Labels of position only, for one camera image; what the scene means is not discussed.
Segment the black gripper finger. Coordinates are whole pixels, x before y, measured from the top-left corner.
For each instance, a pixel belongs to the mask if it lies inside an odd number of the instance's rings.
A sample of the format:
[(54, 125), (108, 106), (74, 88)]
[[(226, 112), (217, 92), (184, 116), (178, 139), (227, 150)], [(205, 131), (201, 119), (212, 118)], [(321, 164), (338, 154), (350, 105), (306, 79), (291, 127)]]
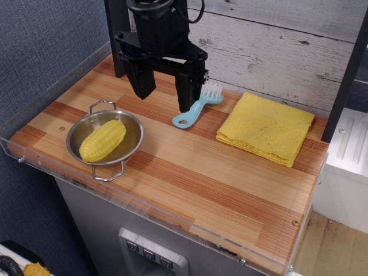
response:
[(135, 94), (146, 99), (156, 89), (154, 71), (141, 63), (123, 61), (123, 65)]
[(201, 74), (197, 72), (180, 72), (175, 76), (175, 87), (181, 113), (188, 112), (195, 101), (199, 99), (201, 81)]

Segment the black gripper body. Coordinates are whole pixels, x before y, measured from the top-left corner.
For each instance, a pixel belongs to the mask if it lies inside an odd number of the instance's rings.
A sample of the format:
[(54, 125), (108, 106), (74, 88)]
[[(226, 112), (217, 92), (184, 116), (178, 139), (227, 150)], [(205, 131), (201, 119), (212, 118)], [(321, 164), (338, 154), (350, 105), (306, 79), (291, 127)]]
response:
[(208, 54), (189, 40), (191, 20), (186, 5), (129, 5), (136, 30), (118, 32), (120, 59), (141, 63), (153, 71), (176, 76), (180, 72), (201, 74), (202, 85), (208, 80), (205, 60)]

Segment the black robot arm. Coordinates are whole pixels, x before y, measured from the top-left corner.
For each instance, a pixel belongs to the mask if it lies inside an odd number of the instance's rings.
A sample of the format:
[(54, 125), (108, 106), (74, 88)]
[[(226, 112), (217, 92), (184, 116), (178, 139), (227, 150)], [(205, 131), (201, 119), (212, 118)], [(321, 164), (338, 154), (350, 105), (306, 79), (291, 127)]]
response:
[(179, 110), (189, 111), (208, 79), (208, 54), (189, 40), (189, 25), (204, 11), (190, 20), (186, 1), (127, 1), (127, 6), (136, 31), (118, 32), (115, 39), (133, 91), (145, 99), (156, 89), (156, 71), (174, 76)]

